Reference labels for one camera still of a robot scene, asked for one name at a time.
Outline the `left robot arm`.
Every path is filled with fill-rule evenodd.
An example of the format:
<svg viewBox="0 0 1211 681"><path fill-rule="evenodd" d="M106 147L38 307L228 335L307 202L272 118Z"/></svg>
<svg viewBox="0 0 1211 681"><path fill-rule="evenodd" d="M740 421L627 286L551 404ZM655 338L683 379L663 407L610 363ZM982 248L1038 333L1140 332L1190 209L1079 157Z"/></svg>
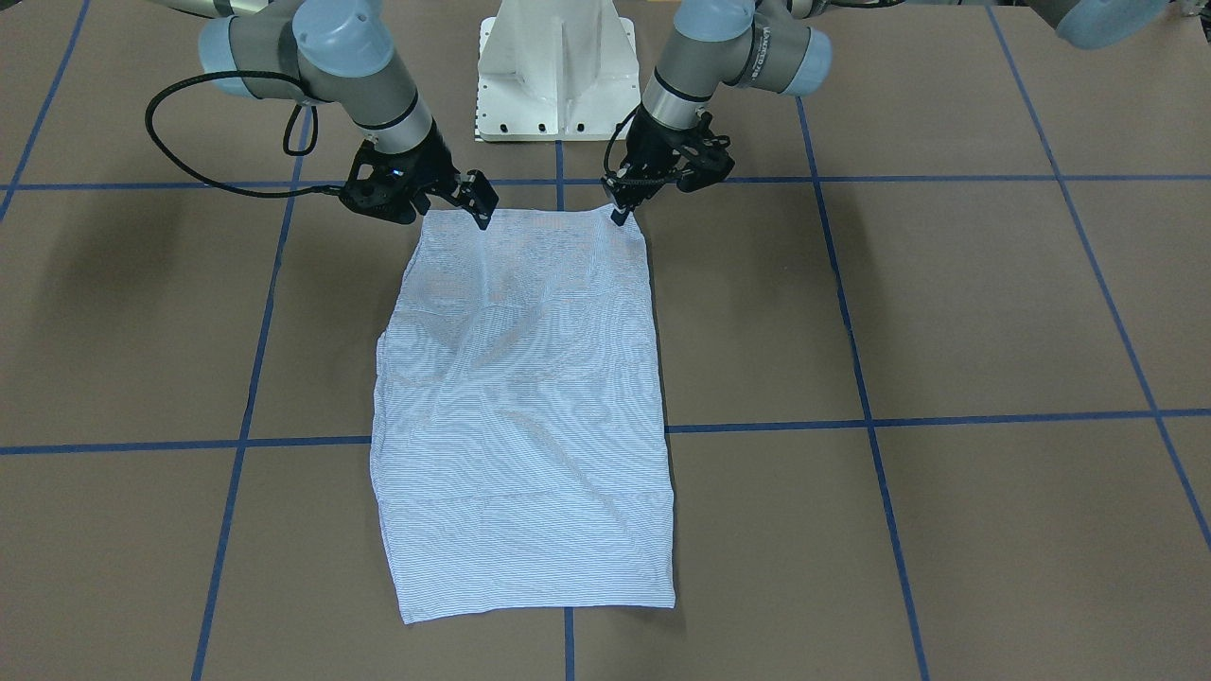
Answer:
<svg viewBox="0 0 1211 681"><path fill-rule="evenodd" d="M619 122L624 158L603 165L610 219L625 224L662 185L698 191L731 174L731 141L711 128L714 90L813 95L830 76L834 47L803 18L821 1L684 1L639 104Z"/></svg>

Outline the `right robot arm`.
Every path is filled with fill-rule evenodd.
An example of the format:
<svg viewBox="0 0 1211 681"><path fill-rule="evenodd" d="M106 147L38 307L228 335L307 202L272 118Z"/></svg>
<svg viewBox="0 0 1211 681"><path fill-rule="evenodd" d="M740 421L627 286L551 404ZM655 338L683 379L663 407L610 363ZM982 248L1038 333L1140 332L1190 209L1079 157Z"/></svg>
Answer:
<svg viewBox="0 0 1211 681"><path fill-rule="evenodd" d="M427 103L381 22L377 1L173 1L170 8L203 18L202 73L173 82L147 105L147 135L171 164L186 168L155 128L170 95L216 82L226 95L289 101L291 120L321 104L342 105L360 141L342 184L306 185L286 198L325 194L348 210L411 224L432 198L489 225L499 198L480 168L460 171Z"/></svg>

